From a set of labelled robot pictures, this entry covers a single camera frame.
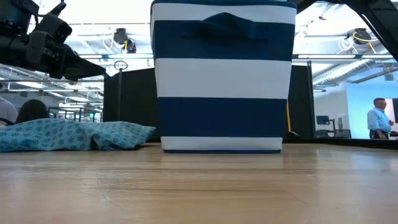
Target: striped fabric bin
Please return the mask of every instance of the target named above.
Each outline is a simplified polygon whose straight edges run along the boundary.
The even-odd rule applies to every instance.
[[[281,151],[296,13],[285,1],[152,3],[165,152]]]

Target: desk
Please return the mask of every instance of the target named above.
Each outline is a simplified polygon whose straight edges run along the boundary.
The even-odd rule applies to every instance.
[[[282,154],[0,154],[0,223],[395,223],[398,153],[289,144]]]

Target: dark pants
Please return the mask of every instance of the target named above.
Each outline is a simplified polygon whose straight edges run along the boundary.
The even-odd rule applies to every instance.
[[[389,139],[388,133],[385,133],[385,132],[381,132],[381,133],[386,137],[386,139]],[[369,137],[371,139],[380,139],[379,133],[377,133],[377,132],[375,132],[373,130],[370,131]]]

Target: blue patterned pillow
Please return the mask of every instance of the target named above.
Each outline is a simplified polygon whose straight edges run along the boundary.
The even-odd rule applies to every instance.
[[[144,144],[155,128],[128,122],[82,123],[38,119],[0,131],[0,152],[134,149]]]

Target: man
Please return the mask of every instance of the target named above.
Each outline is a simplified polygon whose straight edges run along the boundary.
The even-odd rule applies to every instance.
[[[368,129],[371,139],[389,139],[388,133],[394,122],[389,120],[385,114],[387,103],[384,98],[376,98],[373,100],[374,108],[368,112]]]
[[[0,96],[0,118],[4,118],[15,123],[17,117],[18,111],[15,109],[15,106]]]

